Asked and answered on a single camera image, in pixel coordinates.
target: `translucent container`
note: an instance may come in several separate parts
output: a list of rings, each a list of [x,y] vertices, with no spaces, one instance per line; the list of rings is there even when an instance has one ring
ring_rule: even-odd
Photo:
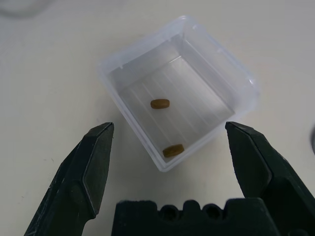
[[[209,142],[227,120],[251,110],[258,90],[250,73],[205,29],[182,16],[99,65],[118,108],[160,171]],[[170,107],[154,110],[154,99]],[[162,151],[183,144],[165,158]]]

